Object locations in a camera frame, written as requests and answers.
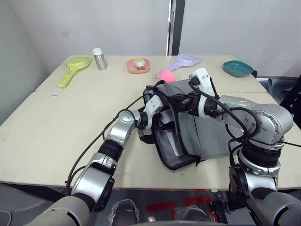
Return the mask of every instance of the teal bowl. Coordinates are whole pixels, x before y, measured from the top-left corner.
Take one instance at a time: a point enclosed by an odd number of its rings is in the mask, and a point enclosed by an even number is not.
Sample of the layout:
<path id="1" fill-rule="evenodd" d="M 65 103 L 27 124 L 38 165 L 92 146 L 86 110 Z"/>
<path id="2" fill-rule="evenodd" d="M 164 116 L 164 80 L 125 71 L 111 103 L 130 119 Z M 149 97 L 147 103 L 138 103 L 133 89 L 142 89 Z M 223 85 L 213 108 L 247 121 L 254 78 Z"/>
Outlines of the teal bowl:
<path id="1" fill-rule="evenodd" d="M 231 60 L 223 64 L 223 70 L 234 77 L 245 77 L 251 74 L 254 69 L 238 60 Z"/>

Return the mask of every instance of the gray bag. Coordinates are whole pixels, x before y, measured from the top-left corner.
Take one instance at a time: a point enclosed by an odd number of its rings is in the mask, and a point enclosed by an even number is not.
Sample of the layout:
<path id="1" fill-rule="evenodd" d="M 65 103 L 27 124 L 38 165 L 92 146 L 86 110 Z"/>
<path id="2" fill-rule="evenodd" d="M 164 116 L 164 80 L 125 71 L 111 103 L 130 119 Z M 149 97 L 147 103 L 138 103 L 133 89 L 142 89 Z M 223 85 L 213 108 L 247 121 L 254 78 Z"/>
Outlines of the gray bag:
<path id="1" fill-rule="evenodd" d="M 160 81 L 155 86 L 147 86 L 144 91 L 145 94 L 152 90 L 158 95 L 164 108 L 153 118 L 152 135 L 144 135 L 140 130 L 140 139 L 155 143 L 161 160 L 171 170 L 193 162 L 198 164 L 206 159 L 229 156 L 228 141 L 231 137 L 224 124 L 213 118 L 204 119 L 188 112 L 177 112 L 173 106 L 172 96 L 193 91 L 188 81 Z M 240 129 L 230 127 L 230 130 L 236 137 L 242 134 Z"/>

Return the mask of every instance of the white bottle cap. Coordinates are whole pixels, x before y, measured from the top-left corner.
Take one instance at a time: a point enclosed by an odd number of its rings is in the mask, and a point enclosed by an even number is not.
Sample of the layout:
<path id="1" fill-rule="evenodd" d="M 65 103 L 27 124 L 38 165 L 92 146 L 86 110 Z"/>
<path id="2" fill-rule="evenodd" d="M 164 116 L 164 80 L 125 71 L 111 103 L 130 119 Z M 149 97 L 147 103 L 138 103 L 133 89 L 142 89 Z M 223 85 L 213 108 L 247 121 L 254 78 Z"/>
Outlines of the white bottle cap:
<path id="1" fill-rule="evenodd" d="M 93 49 L 93 55 L 101 55 L 103 53 L 101 48 L 94 48 Z"/>

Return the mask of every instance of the floor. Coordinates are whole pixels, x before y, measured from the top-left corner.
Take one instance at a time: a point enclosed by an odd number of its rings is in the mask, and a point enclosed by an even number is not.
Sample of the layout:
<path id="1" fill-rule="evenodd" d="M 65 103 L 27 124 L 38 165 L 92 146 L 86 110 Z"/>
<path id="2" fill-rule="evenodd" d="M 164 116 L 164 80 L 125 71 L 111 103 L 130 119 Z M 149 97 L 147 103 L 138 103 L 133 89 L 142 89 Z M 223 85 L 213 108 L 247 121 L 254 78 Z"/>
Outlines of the floor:
<path id="1" fill-rule="evenodd" d="M 193 203 L 194 200 L 198 200 L 196 202 L 197 206 L 203 209 L 210 218 L 208 206 L 205 203 L 202 204 L 202 202 L 223 198 L 223 193 L 202 191 L 113 190 L 106 208 L 102 212 L 93 215 L 89 226 L 109 226 L 108 216 L 113 205 L 123 199 L 133 200 L 140 212 L 139 222 L 146 222 L 149 216 L 156 220 L 179 219 L 185 204 L 188 205 L 191 201 Z M 11 226 L 20 226 L 30 222 L 51 204 L 51 202 L 43 201 L 0 184 L 0 210 L 8 210 L 12 213 Z M 157 209 L 158 211 L 150 212 L 151 209 Z M 247 210 L 240 210 L 233 215 L 227 214 L 227 218 L 230 224 L 255 225 Z M 0 226 L 6 226 L 2 220 L 4 219 L 1 218 L 0 214 Z"/>

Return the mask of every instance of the pink object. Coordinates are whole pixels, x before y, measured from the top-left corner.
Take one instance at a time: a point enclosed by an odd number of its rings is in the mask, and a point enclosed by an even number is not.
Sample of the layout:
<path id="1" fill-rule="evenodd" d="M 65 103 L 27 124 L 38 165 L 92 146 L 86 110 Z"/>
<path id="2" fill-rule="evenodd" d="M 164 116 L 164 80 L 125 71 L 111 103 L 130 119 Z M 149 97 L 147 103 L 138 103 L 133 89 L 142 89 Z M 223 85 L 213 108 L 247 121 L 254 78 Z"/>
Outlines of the pink object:
<path id="1" fill-rule="evenodd" d="M 142 70 L 138 70 L 136 68 L 136 66 L 134 65 L 134 60 L 135 59 L 131 59 L 127 62 L 127 70 L 130 72 L 130 73 L 133 73 L 133 74 L 140 74 L 140 73 L 146 73 L 148 72 L 150 69 L 151 69 L 151 66 L 150 66 L 150 62 L 148 61 L 148 59 L 145 59 L 145 58 L 142 58 L 144 61 L 145 61 L 145 69 L 142 69 Z"/>
<path id="2" fill-rule="evenodd" d="M 158 79 L 160 80 L 164 80 L 166 81 L 167 83 L 170 83 L 170 82 L 174 82 L 175 81 L 175 77 L 174 77 L 174 74 L 168 70 L 168 69 L 163 69 L 159 76 L 158 76 Z"/>

